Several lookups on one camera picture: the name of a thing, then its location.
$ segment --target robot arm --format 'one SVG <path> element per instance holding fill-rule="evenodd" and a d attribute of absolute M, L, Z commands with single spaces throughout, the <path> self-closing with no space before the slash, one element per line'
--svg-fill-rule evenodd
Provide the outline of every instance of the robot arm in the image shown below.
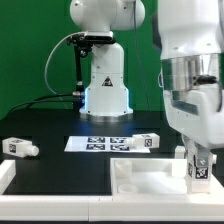
<path fill-rule="evenodd" d="M 81 117 L 99 122 L 129 119 L 133 110 L 123 83 L 124 51 L 115 42 L 112 30 L 140 26 L 144 5 L 141 0 L 73 0 L 70 14 L 83 31 L 70 42 L 79 45 L 80 55 L 92 52 L 91 83 L 85 90 Z"/>
<path fill-rule="evenodd" d="M 164 102 L 188 150 L 189 192 L 209 192 L 211 149 L 224 147 L 219 0 L 159 0 Z"/>

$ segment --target white platform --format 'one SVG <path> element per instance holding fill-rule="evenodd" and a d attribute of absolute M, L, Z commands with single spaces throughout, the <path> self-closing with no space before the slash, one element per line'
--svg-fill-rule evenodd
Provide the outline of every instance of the white platform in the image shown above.
<path fill-rule="evenodd" d="M 116 177 L 117 160 L 111 160 L 112 196 L 0 196 L 0 220 L 224 221 L 224 190 L 215 177 L 211 194 L 188 195 L 180 175 L 185 160 L 130 159 L 128 178 Z M 173 172 L 174 162 L 181 172 Z M 126 183 L 138 192 L 119 193 Z"/>

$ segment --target warning label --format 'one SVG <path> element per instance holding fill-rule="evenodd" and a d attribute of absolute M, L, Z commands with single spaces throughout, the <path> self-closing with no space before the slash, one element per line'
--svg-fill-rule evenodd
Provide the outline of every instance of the warning label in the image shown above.
<path fill-rule="evenodd" d="M 107 86 L 107 87 L 113 87 L 113 84 L 110 80 L 110 77 L 107 76 L 106 80 L 104 81 L 103 85 L 102 86 Z"/>

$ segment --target black table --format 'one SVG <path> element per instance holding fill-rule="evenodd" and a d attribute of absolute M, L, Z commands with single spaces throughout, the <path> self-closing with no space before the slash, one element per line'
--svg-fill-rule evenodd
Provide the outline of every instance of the black table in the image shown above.
<path fill-rule="evenodd" d="M 64 152 L 68 136 L 130 137 L 156 133 L 160 148 L 151 154 Z M 39 146 L 38 157 L 19 159 L 0 153 L 0 160 L 16 159 L 16 178 L 9 195 L 111 195 L 110 158 L 170 158 L 180 135 L 171 129 L 163 112 L 134 114 L 131 121 L 102 124 L 81 120 L 73 110 L 17 110 L 0 121 L 1 139 L 30 139 Z"/>

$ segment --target green wall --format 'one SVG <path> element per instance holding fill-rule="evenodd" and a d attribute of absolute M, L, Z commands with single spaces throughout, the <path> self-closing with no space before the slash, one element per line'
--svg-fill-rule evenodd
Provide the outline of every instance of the green wall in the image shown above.
<path fill-rule="evenodd" d="M 140 58 L 149 94 L 150 110 L 163 108 L 157 84 L 159 52 L 152 45 L 150 16 L 156 0 L 142 0 L 146 19 L 138 29 Z M 79 31 L 69 15 L 71 0 L 0 1 L 0 118 L 13 106 L 50 94 L 44 83 L 44 67 L 53 47 L 66 35 Z M 125 84 L 130 90 L 130 106 L 147 110 L 139 74 L 134 31 L 115 32 L 125 50 Z M 91 57 L 82 61 L 84 82 L 90 81 Z M 49 68 L 49 83 L 58 93 L 75 88 L 73 48 L 62 45 Z M 53 107 L 63 108 L 57 104 Z"/>

